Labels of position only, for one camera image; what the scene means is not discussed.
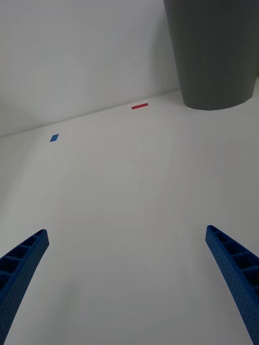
blue tape marker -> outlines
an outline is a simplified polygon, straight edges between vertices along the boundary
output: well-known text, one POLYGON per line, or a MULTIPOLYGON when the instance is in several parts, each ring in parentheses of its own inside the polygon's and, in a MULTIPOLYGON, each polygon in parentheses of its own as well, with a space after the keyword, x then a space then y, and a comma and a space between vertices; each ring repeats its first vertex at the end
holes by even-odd
POLYGON ((54 134, 54 135, 52 136, 52 138, 51 138, 50 142, 52 142, 52 141, 56 141, 56 140, 57 140, 57 138, 58 138, 58 134, 54 134))

white wall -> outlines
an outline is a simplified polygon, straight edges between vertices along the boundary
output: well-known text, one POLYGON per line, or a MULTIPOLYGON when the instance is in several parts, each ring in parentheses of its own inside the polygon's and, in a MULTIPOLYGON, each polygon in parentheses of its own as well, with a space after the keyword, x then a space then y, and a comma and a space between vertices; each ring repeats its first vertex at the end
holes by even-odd
POLYGON ((0 2, 0 136, 177 88, 163 0, 0 2))
POLYGON ((174 93, 1 139, 0 256, 50 239, 6 345, 251 344, 205 232, 259 255, 258 97, 201 112, 174 93))

